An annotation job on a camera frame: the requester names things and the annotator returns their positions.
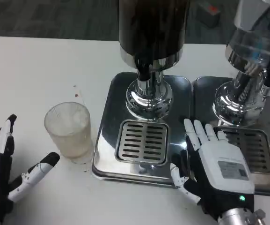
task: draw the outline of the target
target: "drip tray grate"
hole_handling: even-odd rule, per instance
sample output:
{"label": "drip tray grate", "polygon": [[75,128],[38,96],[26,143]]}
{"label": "drip tray grate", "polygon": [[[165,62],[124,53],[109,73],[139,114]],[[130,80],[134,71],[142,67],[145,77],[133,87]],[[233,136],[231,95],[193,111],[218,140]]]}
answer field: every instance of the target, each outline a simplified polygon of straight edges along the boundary
{"label": "drip tray grate", "polygon": [[270,148],[267,135],[261,130],[229,128],[221,129],[228,142],[238,146],[252,173],[270,173]]}
{"label": "drip tray grate", "polygon": [[126,121],[120,131],[118,158],[139,163],[164,163],[167,131],[167,126],[161,123]]}

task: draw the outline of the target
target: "white table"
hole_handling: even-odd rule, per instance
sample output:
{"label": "white table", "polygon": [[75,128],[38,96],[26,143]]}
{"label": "white table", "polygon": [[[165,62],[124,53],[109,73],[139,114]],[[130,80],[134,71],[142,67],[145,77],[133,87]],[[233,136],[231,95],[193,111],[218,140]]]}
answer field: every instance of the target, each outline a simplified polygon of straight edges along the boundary
{"label": "white table", "polygon": [[[190,81],[232,76],[224,49],[185,45],[181,61],[165,73]],[[111,79],[122,71],[134,70],[121,60],[118,42],[0,37],[0,126],[10,114],[18,116],[12,178],[48,152],[58,152],[43,125],[57,103],[84,101],[95,141]],[[76,91],[82,97],[75,97]],[[216,224],[174,189],[101,181],[84,172],[89,168],[62,157],[5,224]],[[256,196],[255,208],[267,213],[270,225],[270,197]]]}

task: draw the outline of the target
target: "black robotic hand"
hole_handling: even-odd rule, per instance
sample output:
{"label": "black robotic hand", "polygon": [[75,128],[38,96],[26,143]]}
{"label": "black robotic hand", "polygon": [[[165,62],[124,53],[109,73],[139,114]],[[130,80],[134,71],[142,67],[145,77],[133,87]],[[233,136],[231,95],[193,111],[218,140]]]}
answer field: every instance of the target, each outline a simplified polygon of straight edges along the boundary
{"label": "black robotic hand", "polygon": [[184,126],[187,149],[170,165],[176,188],[215,220],[231,209],[254,212],[254,184],[241,150],[210,124],[185,119]]}
{"label": "black robotic hand", "polygon": [[14,152],[12,136],[16,115],[12,114],[0,128],[0,223],[13,208],[13,203],[24,197],[58,162],[57,153],[48,154],[26,174],[22,174],[9,184],[9,176]]}

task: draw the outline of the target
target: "green led light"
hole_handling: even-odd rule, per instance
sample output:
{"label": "green led light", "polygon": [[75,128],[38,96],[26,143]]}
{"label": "green led light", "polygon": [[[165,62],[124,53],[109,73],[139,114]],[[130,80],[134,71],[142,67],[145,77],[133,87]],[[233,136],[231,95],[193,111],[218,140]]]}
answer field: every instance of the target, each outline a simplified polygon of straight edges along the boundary
{"label": "green led light", "polygon": [[241,195],[240,200],[244,202],[245,201],[245,196]]}

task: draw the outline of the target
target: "gray carpet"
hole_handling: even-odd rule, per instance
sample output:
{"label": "gray carpet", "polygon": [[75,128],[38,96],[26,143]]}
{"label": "gray carpet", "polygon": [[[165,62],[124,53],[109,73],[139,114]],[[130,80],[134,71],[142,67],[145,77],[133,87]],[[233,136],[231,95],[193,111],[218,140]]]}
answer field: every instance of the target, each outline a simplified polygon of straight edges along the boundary
{"label": "gray carpet", "polygon": [[[197,0],[188,17],[186,43],[226,44],[238,0],[207,0],[219,8],[218,26],[196,19]],[[0,0],[0,36],[118,40],[117,0]]]}

